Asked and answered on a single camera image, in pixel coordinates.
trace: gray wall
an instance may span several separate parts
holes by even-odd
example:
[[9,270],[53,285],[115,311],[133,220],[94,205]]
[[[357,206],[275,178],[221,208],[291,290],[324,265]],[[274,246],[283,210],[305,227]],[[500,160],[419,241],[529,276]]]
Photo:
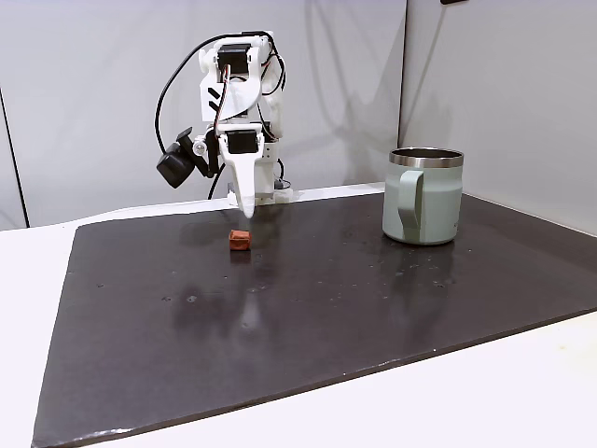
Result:
[[0,231],[23,227],[25,218],[8,144],[4,110],[0,107]]
[[597,2],[409,0],[401,142],[465,190],[597,234]]
[[[178,190],[157,173],[153,118],[182,58],[225,32],[275,33],[288,70],[283,160],[293,187],[382,180],[397,137],[405,4],[0,0],[0,79],[32,225],[204,199],[211,181],[199,173]],[[201,78],[193,59],[176,80],[165,142],[204,129]]]

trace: sage green mug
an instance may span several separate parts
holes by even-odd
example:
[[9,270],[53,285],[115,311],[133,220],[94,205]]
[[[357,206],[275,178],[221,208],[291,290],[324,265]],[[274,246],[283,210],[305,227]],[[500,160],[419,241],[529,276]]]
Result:
[[458,232],[465,155],[435,147],[390,153],[383,232],[412,245],[441,245]]

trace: stainless steel rim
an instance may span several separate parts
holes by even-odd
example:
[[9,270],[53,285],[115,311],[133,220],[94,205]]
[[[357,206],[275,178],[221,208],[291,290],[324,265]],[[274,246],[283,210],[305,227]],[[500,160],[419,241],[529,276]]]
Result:
[[400,147],[390,153],[390,163],[414,168],[454,168],[464,162],[462,152],[437,147]]

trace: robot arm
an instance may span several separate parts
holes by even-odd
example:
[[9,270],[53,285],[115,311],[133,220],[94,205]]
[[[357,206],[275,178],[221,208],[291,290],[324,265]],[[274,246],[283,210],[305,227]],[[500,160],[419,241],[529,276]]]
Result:
[[[221,38],[212,49],[201,49],[199,60],[206,74],[201,82],[202,120],[210,125],[205,135],[195,138],[194,144],[190,143],[187,132],[173,153],[178,149],[177,154],[184,156],[186,152],[208,177],[218,172],[217,159],[221,157],[232,169],[239,208],[251,217],[256,197],[271,197],[274,191],[273,166],[278,160],[279,138],[283,133],[284,60],[277,53],[271,35],[264,32]],[[265,122],[259,109],[261,121],[251,122],[249,111],[259,107],[261,98],[270,108],[271,121]],[[158,169],[176,188],[180,184],[173,185],[163,169],[175,165],[173,160],[170,163],[163,160],[169,151],[160,160]],[[203,159],[206,153],[208,163]]]

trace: dark table mat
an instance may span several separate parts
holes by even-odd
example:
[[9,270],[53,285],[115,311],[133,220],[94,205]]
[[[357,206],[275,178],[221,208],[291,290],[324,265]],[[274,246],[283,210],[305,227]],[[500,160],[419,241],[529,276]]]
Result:
[[[77,230],[34,447],[126,437],[597,306],[597,239],[463,198],[454,243],[382,235],[381,194]],[[229,251],[231,229],[253,233]]]

